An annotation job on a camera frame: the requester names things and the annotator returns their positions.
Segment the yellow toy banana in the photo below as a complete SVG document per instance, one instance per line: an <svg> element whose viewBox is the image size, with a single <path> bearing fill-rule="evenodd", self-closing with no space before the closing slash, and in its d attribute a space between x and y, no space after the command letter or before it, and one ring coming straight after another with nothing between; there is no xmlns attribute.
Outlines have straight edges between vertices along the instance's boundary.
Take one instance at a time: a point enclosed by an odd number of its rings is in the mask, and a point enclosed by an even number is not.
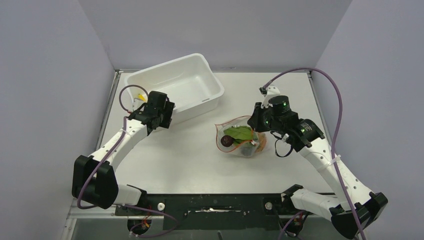
<svg viewBox="0 0 424 240"><path fill-rule="evenodd" d="M142 94L138 94L137 98L143 102L147 102L147 98L145 98Z"/></svg>

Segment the toy pineapple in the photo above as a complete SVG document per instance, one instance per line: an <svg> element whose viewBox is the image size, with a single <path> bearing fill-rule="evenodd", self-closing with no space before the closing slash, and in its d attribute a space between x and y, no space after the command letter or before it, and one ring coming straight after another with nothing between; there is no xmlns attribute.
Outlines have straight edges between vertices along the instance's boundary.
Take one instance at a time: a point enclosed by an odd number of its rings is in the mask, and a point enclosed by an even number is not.
<svg viewBox="0 0 424 240"><path fill-rule="evenodd" d="M258 142L258 146L255 150L255 153L260 153L267 146L267 135L264 132L258 132L257 133L257 142Z"/></svg>

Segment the green toy vegetable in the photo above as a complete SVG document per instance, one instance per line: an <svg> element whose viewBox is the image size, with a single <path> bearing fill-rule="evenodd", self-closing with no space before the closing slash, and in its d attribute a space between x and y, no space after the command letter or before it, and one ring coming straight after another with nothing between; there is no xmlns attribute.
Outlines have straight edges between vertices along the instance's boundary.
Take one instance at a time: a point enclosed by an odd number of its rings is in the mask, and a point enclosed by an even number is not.
<svg viewBox="0 0 424 240"><path fill-rule="evenodd" d="M253 130L246 125L229 127L224 130L224 134L233 137L235 145L254 139Z"/></svg>

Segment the white plastic bin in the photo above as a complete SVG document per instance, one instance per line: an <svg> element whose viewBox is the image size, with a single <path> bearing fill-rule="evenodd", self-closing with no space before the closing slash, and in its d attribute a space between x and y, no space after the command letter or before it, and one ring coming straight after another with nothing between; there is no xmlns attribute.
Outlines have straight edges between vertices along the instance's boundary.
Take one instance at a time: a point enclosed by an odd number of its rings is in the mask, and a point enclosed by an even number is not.
<svg viewBox="0 0 424 240"><path fill-rule="evenodd" d="M175 103L171 125L195 118L217 108L225 89L200 53L189 54L123 78L124 84L167 94Z"/></svg>

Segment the clear zip top bag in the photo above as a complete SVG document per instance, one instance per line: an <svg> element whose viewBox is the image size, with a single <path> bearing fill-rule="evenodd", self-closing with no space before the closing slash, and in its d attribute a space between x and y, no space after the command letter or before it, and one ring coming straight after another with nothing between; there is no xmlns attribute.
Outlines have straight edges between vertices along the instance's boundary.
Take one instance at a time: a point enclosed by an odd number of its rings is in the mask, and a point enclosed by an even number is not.
<svg viewBox="0 0 424 240"><path fill-rule="evenodd" d="M219 151L234 156L251 158L268 147L267 135L248 125L250 116L243 115L215 124L215 144Z"/></svg>

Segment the brown round toy fruit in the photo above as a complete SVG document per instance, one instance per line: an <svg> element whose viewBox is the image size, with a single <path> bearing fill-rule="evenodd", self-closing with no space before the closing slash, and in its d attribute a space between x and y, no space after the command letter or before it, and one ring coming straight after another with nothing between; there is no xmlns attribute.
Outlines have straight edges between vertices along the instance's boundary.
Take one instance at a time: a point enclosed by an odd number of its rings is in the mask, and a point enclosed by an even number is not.
<svg viewBox="0 0 424 240"><path fill-rule="evenodd" d="M220 143L223 147L225 148L229 148L233 145L234 143L234 138L231 137L230 135L224 135L221 139L220 139Z"/></svg>

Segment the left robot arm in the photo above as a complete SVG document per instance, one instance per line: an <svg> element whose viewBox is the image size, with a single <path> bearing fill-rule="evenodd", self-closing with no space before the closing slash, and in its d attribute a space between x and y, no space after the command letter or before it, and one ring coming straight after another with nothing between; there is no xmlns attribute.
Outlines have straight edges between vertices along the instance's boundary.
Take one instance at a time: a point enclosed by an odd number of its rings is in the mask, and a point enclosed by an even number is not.
<svg viewBox="0 0 424 240"><path fill-rule="evenodd" d="M101 148L74 162L71 194L90 206L108 209L112 205L136 206L146 191L117 181L115 171L130 151L157 128L167 129L175 103L166 93L151 91L146 103L123 117L122 128Z"/></svg>

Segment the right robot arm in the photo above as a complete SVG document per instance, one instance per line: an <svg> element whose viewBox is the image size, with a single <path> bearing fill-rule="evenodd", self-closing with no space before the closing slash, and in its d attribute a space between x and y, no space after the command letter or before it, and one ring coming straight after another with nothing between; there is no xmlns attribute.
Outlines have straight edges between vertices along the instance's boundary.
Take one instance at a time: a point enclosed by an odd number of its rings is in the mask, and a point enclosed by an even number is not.
<svg viewBox="0 0 424 240"><path fill-rule="evenodd" d="M329 197L295 184L281 194L281 207L286 213L304 210L318 215L349 240L380 217L388 198L358 180L340 155L332 156L324 133L312 120L300 118L292 111L287 96L270 98L268 106L256 102L247 123L256 132L276 134L278 140L289 144L316 169L334 193Z"/></svg>

